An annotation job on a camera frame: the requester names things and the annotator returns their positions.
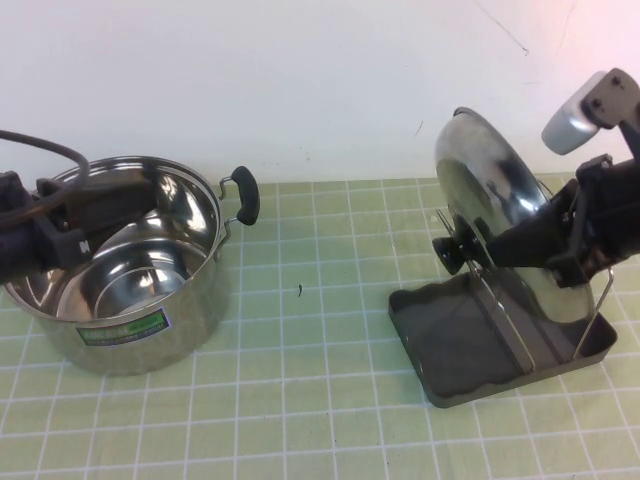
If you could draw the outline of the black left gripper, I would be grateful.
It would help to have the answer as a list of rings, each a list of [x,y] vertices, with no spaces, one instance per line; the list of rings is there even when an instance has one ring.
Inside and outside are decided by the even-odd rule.
[[[119,230],[156,208],[152,181],[139,173],[103,173],[35,222],[39,270],[70,270],[91,259],[88,235]]]

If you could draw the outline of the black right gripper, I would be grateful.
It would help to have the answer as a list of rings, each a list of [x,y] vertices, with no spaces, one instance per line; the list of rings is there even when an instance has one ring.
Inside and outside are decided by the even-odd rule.
[[[549,209],[493,236],[486,249],[497,267],[541,268],[561,288],[584,285],[612,262],[605,235],[617,203],[612,157],[600,155],[579,166]]]

